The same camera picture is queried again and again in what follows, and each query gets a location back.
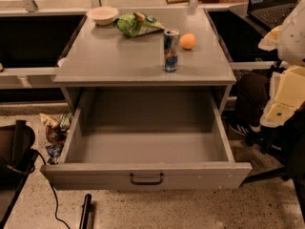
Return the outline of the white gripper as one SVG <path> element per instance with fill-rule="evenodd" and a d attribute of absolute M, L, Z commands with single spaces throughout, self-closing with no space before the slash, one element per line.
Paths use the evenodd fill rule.
<path fill-rule="evenodd" d="M 281 27 L 269 31 L 258 43 L 263 51 L 273 51 L 278 47 Z M 290 66 L 283 73 L 273 73 L 268 101 L 260 123 L 265 127 L 282 126 L 305 102 L 305 68 Z"/>

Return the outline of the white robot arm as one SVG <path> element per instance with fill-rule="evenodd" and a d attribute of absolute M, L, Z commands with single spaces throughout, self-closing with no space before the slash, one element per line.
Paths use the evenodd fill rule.
<path fill-rule="evenodd" d="M 305 1 L 301 0 L 281 26 L 259 42 L 264 51 L 277 49 L 278 58 L 288 64 L 283 73 L 273 73 L 268 101 L 260 123 L 282 126 L 305 102 Z"/>

